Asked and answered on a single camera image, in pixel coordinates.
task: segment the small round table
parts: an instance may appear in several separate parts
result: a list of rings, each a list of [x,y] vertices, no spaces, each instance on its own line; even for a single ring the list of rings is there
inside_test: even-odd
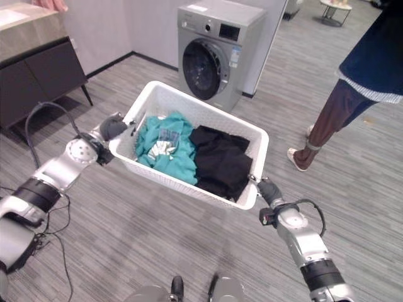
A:
[[[326,21],[326,22],[330,23],[331,25],[342,26],[344,24],[344,22],[346,21],[348,15],[350,14],[350,11],[353,9],[350,5],[343,4],[342,2],[337,2],[337,1],[332,1],[332,0],[320,0],[320,2],[321,2],[321,4],[326,6],[325,11],[323,12],[323,15],[322,15],[322,23],[324,21]],[[337,9],[340,9],[342,11],[347,11],[347,14],[343,19],[343,22],[333,19],[333,15]]]

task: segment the maroon pants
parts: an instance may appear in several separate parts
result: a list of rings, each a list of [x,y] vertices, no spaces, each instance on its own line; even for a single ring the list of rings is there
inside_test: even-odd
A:
[[[334,132],[350,124],[375,103],[356,92],[346,81],[339,80],[317,118],[305,148],[294,153],[295,163],[301,169],[307,169]]]

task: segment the white sneaker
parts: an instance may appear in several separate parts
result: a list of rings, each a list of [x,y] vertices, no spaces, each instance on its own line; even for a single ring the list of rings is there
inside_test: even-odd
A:
[[[299,166],[297,166],[297,164],[295,163],[295,160],[294,160],[294,153],[297,151],[297,149],[294,149],[294,148],[289,148],[288,150],[287,150],[287,157],[288,157],[288,159],[289,160],[291,160],[291,162],[294,164],[294,166],[297,168],[297,170],[298,171],[300,171],[300,172],[305,172],[306,170],[308,170],[308,169],[301,169]]]
[[[305,134],[306,138],[309,138],[309,135],[312,132],[312,129],[314,128],[314,126],[315,126],[315,124],[312,124],[307,128],[307,133]]]

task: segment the label sticker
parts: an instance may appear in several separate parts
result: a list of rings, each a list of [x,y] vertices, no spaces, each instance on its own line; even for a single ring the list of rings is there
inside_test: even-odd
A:
[[[194,4],[189,5],[188,8],[195,9],[197,11],[206,11],[206,10],[208,10],[208,8],[204,8],[203,6],[194,5]]]
[[[229,66],[232,68],[238,67],[239,56],[241,55],[241,48],[239,46],[233,46],[231,51],[231,58],[229,61]]]

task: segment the plastic basket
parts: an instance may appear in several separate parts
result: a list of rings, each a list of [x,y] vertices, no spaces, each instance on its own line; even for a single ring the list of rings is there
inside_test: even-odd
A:
[[[133,133],[133,128],[139,129],[146,116],[168,116],[174,111],[184,115],[195,128],[205,125],[248,139],[250,144],[246,154],[253,159],[251,174],[258,179],[261,178],[269,144],[268,134],[264,130],[157,81],[150,82],[144,87],[126,114],[123,121],[126,124],[134,121],[135,125],[110,142],[112,154],[131,172],[193,198],[219,207],[251,209],[258,193],[256,186],[251,182],[245,187],[237,203],[234,203],[136,162],[134,146],[137,131]]]

